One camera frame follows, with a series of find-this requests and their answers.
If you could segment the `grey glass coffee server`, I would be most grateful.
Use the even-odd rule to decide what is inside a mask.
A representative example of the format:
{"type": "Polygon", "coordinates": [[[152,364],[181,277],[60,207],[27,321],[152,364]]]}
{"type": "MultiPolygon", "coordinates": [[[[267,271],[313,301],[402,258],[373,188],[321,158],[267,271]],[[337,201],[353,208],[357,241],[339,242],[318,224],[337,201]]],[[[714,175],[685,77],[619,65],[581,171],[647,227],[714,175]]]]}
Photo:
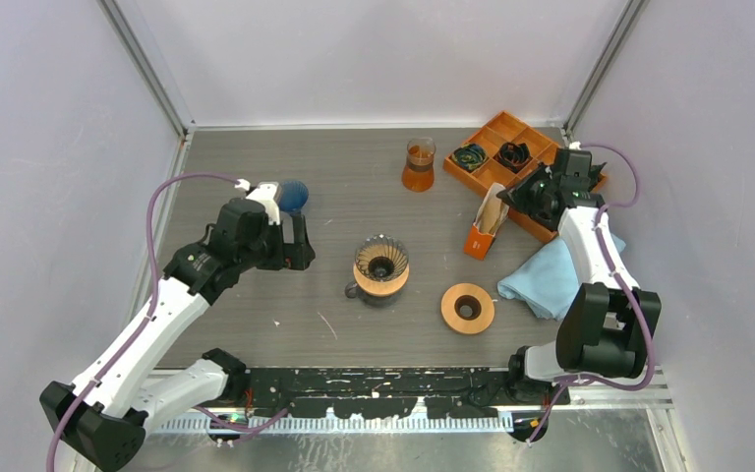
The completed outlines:
{"type": "Polygon", "coordinates": [[[366,292],[355,281],[349,282],[344,288],[344,294],[348,299],[361,300],[367,306],[373,308],[386,308],[394,304],[402,295],[403,290],[399,290],[390,295],[372,295],[366,292]]]}

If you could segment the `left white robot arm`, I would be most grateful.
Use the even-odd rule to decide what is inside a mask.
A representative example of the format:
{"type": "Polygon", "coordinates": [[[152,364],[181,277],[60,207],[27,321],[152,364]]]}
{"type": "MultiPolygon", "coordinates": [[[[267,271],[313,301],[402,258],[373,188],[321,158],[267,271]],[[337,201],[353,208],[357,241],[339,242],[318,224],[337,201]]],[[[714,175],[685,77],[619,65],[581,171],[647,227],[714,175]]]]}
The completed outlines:
{"type": "Polygon", "coordinates": [[[240,275],[251,269],[305,270],[316,254],[306,218],[290,215],[286,242],[277,203],[235,198],[225,204],[203,238],[181,247],[138,316],[99,358],[71,383],[50,383],[40,403],[56,441],[101,471],[119,471],[149,433],[175,416],[218,400],[241,402],[251,376],[246,365],[220,348],[150,387],[145,380],[179,336],[240,275]]]}

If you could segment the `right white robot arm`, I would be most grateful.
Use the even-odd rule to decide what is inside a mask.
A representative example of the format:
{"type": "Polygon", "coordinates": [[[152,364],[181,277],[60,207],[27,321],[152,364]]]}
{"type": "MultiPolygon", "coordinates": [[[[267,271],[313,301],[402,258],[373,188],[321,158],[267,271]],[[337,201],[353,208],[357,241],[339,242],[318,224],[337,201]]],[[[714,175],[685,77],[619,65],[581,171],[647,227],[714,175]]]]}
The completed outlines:
{"type": "Polygon", "coordinates": [[[518,403],[533,402],[546,384],[636,391],[655,374],[653,337],[662,302],[639,286],[621,259],[610,234],[610,204],[593,191],[600,172],[589,151],[560,148],[552,164],[538,165],[498,194],[556,233],[579,283],[555,341],[524,346],[512,356],[506,389],[518,403]]]}

